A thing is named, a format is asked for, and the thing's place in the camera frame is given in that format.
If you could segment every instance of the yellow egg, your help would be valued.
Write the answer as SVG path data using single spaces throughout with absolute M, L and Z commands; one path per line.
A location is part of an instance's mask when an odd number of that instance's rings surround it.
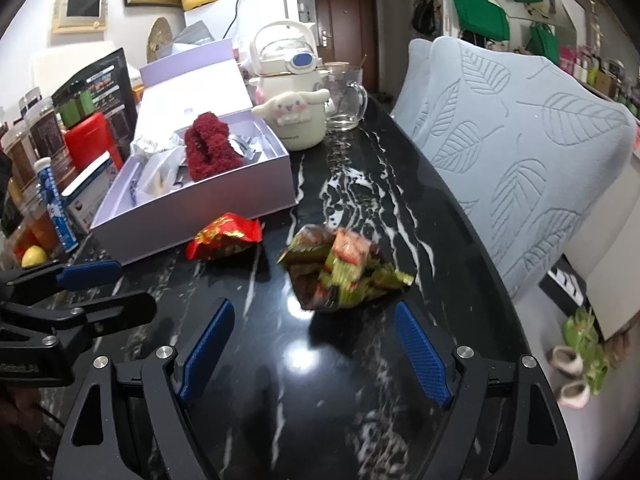
M 47 253 L 42 247 L 32 245 L 25 252 L 22 257 L 22 266 L 31 267 L 37 264 L 43 264 L 49 259 Z

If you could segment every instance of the glass mug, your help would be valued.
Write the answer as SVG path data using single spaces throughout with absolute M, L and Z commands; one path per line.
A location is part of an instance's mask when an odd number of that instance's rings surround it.
M 362 86 L 362 69 L 348 63 L 326 63 L 322 84 L 330 95 L 326 107 L 326 127 L 334 132 L 346 132 L 358 126 L 369 103 Z

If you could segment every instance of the red fuzzy cloth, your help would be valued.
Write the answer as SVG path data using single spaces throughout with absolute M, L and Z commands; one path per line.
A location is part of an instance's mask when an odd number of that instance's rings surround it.
M 229 126 L 211 112 L 193 121 L 184 134 L 187 165 L 194 182 L 242 166 L 242 157 L 229 143 Z

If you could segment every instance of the wooden door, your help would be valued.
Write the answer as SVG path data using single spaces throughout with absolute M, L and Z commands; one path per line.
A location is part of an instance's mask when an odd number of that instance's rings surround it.
M 324 62 L 364 63 L 362 83 L 378 91 L 378 20 L 376 0 L 316 0 L 320 46 Z

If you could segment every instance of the red container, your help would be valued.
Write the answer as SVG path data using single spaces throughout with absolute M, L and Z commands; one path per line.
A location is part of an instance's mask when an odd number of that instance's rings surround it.
M 101 112 L 94 112 L 69 129 L 65 135 L 65 142 L 71 160 L 79 172 L 104 152 L 111 153 L 116 168 L 122 167 L 122 158 L 113 140 L 111 128 Z

